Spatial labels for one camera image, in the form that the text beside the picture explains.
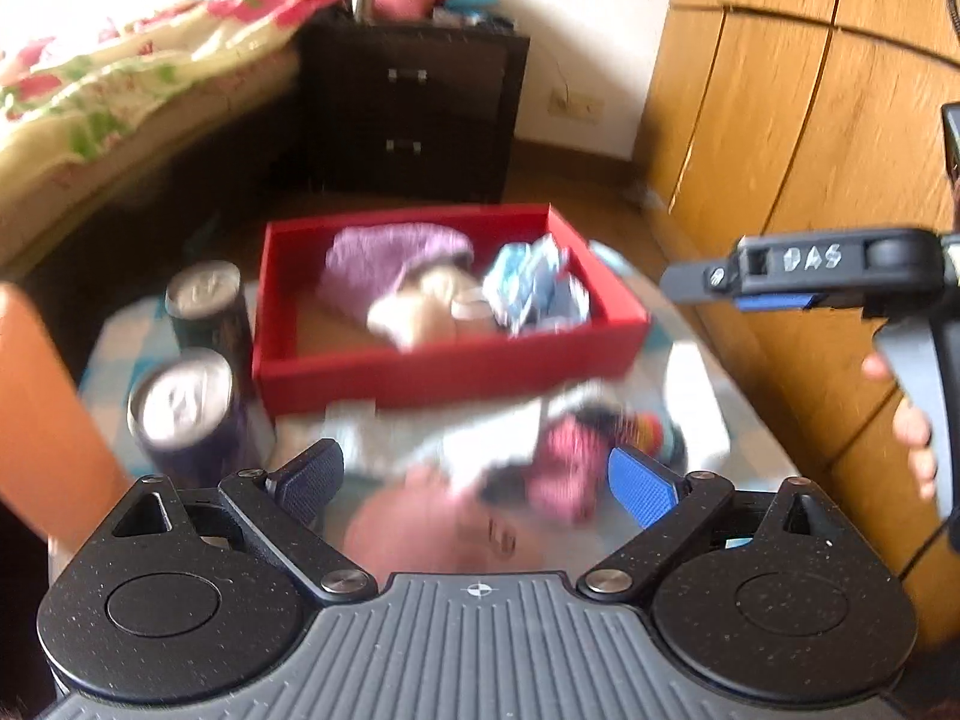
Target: purple towel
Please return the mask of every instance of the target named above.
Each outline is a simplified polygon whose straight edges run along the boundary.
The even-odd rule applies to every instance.
[[[440,261],[468,265],[472,259],[469,238],[438,224],[345,227],[326,252],[317,295],[366,325],[373,301],[399,289],[410,271]]]

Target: white wall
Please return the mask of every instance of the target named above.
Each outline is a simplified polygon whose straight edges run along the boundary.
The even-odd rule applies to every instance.
[[[501,0],[531,36],[517,137],[629,158],[669,0]],[[606,101],[600,124],[550,116],[550,90]]]

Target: drawer handle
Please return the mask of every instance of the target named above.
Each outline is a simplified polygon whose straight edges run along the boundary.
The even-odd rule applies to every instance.
[[[404,68],[390,68],[387,70],[387,81],[397,83],[397,81],[416,81],[421,86],[426,84],[429,78],[426,70],[407,70]]]
[[[394,154],[397,151],[410,151],[414,156],[419,157],[424,150],[424,144],[420,141],[395,141],[393,138],[387,139],[387,153]]]

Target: floral blanket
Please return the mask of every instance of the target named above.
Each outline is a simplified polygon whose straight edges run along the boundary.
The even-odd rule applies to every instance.
[[[339,0],[137,0],[0,56],[0,201],[90,162],[194,84],[284,46]]]

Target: red box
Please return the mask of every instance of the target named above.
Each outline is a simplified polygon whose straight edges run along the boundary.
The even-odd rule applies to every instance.
[[[296,355],[296,298],[318,283],[326,251],[344,227],[444,224],[473,243],[482,275],[507,242],[546,232],[570,253],[569,270],[590,294],[588,324],[519,338],[467,338],[413,352],[357,349]],[[321,412],[338,400],[378,408],[419,407],[545,391],[565,381],[622,376],[640,351],[649,314],[550,206],[456,206],[278,221],[267,226],[260,264],[253,376],[271,415]]]

